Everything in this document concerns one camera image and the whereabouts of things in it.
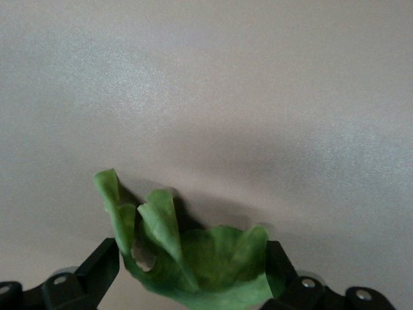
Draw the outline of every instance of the green lettuce leaf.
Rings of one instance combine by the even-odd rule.
[[[170,191],[152,191],[146,203],[136,206],[122,203],[114,169],[96,174],[94,183],[105,202],[126,269],[149,291],[191,310],[242,310],[272,298],[265,276],[268,233],[264,227],[256,225],[243,232],[223,225],[180,234]],[[146,272],[131,252],[136,209],[142,216],[139,239],[156,258]],[[284,286],[280,282],[272,289],[279,295]]]

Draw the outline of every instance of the white wall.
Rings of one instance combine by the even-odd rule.
[[[413,2],[0,1],[0,280],[111,235],[92,176],[265,222],[343,294],[413,291]],[[100,309],[182,309],[125,272]]]

